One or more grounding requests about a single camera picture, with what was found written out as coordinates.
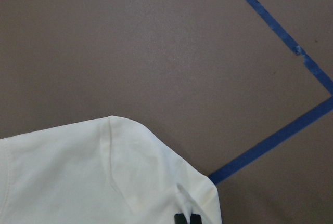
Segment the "blue tape strip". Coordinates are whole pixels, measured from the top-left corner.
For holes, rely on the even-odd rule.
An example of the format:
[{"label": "blue tape strip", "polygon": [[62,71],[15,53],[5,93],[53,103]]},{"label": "blue tape strip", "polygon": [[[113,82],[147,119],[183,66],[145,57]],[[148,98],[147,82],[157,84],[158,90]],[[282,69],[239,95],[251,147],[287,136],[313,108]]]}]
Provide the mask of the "blue tape strip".
[{"label": "blue tape strip", "polygon": [[261,16],[267,25],[276,33],[277,36],[290,48],[296,55],[302,55],[304,65],[321,82],[321,84],[333,95],[333,81],[322,69],[314,62],[303,48],[287,33],[287,31],[273,18],[258,0],[246,0],[253,9]]},{"label": "blue tape strip", "polygon": [[280,129],[278,132],[272,134],[239,157],[233,159],[231,162],[212,173],[209,178],[214,184],[223,181],[331,110],[333,110],[333,97],[325,100],[306,114]]}]

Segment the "blue tape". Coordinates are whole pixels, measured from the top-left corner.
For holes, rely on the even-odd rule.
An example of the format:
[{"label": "blue tape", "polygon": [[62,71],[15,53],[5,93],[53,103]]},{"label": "blue tape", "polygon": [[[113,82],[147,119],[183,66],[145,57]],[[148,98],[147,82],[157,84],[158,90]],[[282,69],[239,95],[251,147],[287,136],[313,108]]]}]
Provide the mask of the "blue tape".
[{"label": "blue tape", "polygon": [[306,114],[233,159],[231,162],[212,173],[209,178],[214,184],[218,184],[331,110],[333,110],[333,97],[325,100]]},{"label": "blue tape", "polygon": [[277,36],[289,47],[296,55],[302,55],[304,65],[321,82],[321,84],[333,95],[333,81],[322,69],[314,62],[303,48],[287,33],[287,31],[273,18],[258,0],[246,0],[253,9],[261,16],[267,25],[276,33]]}]

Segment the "blue painter's tape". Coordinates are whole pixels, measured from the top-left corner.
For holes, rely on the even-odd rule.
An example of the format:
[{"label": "blue painter's tape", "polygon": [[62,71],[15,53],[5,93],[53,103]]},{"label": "blue painter's tape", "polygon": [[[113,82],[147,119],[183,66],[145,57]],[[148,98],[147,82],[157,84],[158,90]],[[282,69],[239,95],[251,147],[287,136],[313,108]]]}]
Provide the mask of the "blue painter's tape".
[{"label": "blue painter's tape", "polygon": [[325,100],[306,114],[280,129],[278,132],[272,134],[248,151],[233,159],[231,162],[212,173],[209,178],[214,184],[218,184],[331,110],[333,110],[333,97]]},{"label": "blue painter's tape", "polygon": [[277,36],[289,47],[296,55],[302,55],[304,65],[321,82],[321,84],[333,95],[333,81],[322,69],[306,54],[303,48],[287,33],[287,31],[273,18],[258,0],[246,0],[253,9],[261,16],[267,25],[276,33]]}]

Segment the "white cloth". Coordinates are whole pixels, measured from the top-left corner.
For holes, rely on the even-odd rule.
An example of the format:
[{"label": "white cloth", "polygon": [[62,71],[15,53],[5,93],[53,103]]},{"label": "white cloth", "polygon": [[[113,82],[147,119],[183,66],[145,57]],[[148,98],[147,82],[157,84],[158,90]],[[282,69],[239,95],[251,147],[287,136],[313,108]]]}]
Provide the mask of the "white cloth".
[{"label": "white cloth", "polygon": [[221,224],[217,189],[142,124],[110,116],[0,140],[1,224]]}]

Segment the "black object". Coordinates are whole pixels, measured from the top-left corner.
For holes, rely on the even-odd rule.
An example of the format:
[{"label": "black object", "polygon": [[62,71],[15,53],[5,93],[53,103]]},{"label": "black object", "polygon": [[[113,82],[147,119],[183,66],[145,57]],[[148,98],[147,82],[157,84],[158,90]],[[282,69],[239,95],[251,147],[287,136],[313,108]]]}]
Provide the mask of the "black object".
[{"label": "black object", "polygon": [[[175,214],[175,224],[187,224],[185,215],[183,213]],[[196,214],[191,214],[190,224],[202,224],[201,216]]]}]

